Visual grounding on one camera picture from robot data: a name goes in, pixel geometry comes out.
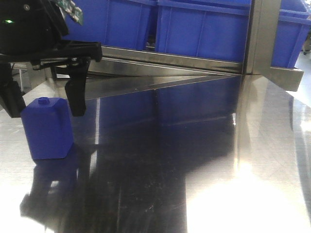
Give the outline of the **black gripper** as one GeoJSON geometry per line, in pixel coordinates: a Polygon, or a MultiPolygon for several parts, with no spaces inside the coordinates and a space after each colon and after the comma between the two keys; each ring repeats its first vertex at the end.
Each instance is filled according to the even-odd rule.
{"type": "Polygon", "coordinates": [[[29,62],[35,70],[67,66],[65,93],[74,117],[86,112],[86,77],[90,61],[99,62],[99,42],[64,40],[69,29],[53,0],[0,2],[0,105],[11,118],[20,118],[26,105],[10,63],[29,62]]]}

